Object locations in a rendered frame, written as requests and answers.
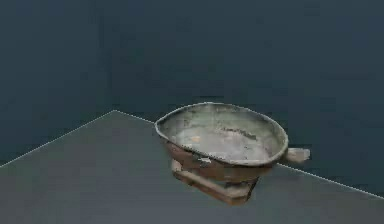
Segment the grey brown round pan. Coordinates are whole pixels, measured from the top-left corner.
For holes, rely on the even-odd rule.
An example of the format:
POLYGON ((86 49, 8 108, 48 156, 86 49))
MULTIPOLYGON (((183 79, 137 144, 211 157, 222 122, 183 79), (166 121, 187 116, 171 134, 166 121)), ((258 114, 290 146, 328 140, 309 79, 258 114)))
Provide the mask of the grey brown round pan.
POLYGON ((278 122, 233 104, 186 105, 159 118, 154 128, 184 169, 218 181, 250 181, 279 162, 303 163, 311 156, 308 148, 289 145, 278 122))

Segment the brown wooden stand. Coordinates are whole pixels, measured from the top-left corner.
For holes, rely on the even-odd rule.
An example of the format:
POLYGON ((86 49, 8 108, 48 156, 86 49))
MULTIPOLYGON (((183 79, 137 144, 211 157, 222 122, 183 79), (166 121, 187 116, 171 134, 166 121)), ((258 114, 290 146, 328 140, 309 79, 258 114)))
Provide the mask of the brown wooden stand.
POLYGON ((219 184, 210 179, 184 170, 182 165, 176 160, 172 161, 171 169, 172 174, 176 179, 231 206, 246 203, 251 198, 252 191, 258 182, 258 178, 256 178, 251 181, 239 183, 225 182, 224 184, 219 184))

